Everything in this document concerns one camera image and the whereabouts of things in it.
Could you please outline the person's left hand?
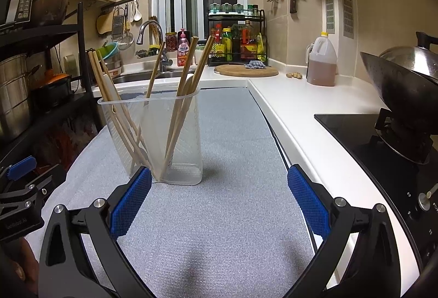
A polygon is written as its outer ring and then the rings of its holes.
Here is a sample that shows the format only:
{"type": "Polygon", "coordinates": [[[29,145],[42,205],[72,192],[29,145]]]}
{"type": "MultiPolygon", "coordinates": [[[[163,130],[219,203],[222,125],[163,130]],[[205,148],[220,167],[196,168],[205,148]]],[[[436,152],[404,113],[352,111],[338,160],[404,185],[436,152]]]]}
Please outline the person's left hand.
{"type": "Polygon", "coordinates": [[[1,244],[1,297],[38,297],[39,263],[25,238],[1,244]]]}

